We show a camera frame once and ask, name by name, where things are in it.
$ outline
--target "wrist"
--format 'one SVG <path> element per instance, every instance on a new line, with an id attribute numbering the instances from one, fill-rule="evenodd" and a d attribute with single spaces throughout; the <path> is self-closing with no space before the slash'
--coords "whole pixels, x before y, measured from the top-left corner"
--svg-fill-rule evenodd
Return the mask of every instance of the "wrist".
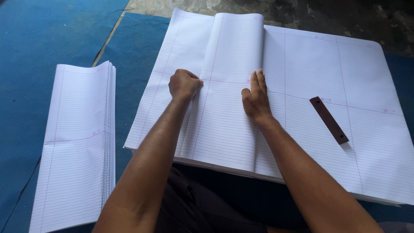
<path id="1" fill-rule="evenodd" d="M 171 102 L 190 103 L 192 97 L 188 95 L 177 95 L 174 96 Z"/>
<path id="2" fill-rule="evenodd" d="M 276 120 L 272 115 L 260 116 L 254 119 L 254 122 L 259 127 L 259 129 L 265 129 L 272 125 L 280 126 L 278 120 Z"/>

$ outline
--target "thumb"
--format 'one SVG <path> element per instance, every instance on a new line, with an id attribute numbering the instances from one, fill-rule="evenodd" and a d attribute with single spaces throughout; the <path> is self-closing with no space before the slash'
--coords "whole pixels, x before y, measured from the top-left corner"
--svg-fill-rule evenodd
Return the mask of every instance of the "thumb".
<path id="1" fill-rule="evenodd" d="M 245 103 L 246 100 L 251 100 L 251 99 L 252 99 L 252 94 L 248 88 L 244 88 L 243 90 L 241 90 L 241 101 L 243 101 L 243 103 Z"/>

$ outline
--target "dark trousers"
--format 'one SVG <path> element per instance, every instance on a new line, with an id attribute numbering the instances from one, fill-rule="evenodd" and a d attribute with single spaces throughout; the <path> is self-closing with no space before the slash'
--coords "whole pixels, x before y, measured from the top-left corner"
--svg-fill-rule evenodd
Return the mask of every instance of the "dark trousers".
<path id="1" fill-rule="evenodd" d="M 250 220 L 215 193 L 172 168 L 155 227 L 156 233 L 266 233 L 266 226 Z"/>

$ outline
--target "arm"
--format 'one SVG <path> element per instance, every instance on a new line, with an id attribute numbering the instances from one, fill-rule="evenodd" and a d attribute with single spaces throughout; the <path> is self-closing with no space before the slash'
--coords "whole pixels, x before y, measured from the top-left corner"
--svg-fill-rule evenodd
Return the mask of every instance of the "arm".
<path id="1" fill-rule="evenodd" d="M 272 116 L 262 69 L 242 90 L 246 114 L 266 138 L 292 197 L 313 232 L 383 232 L 374 219 L 316 163 Z"/>
<path id="2" fill-rule="evenodd" d="M 184 114 L 202 84 L 188 70 L 177 70 L 171 76 L 173 99 L 128 163 L 94 233 L 154 231 Z"/>

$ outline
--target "ruled paper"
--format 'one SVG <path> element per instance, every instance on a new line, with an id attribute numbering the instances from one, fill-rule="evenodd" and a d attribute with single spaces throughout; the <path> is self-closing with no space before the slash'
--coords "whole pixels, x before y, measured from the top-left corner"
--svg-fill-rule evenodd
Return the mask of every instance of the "ruled paper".
<path id="1" fill-rule="evenodd" d="M 111 150 L 111 160 L 115 157 L 113 72 L 110 62 L 94 68 L 57 66 L 29 232 L 98 219 L 105 155 Z"/>
<path id="2" fill-rule="evenodd" d="M 181 157 L 254 171 L 256 127 L 241 90 L 261 67 L 262 42 L 262 15 L 216 14 Z"/>
<path id="3" fill-rule="evenodd" d="M 186 69 L 200 76 L 212 24 L 211 16 L 174 10 L 125 148 L 137 149 L 170 103 L 168 83 L 176 69 Z M 190 112 L 191 104 L 181 127 L 176 156 L 181 153 Z"/>
<path id="4" fill-rule="evenodd" d="M 381 46 L 264 27 L 269 101 L 285 130 L 347 191 L 414 204 L 414 147 Z M 309 102 L 315 96 L 348 143 L 333 139 Z M 281 177 L 260 132 L 255 171 Z"/>

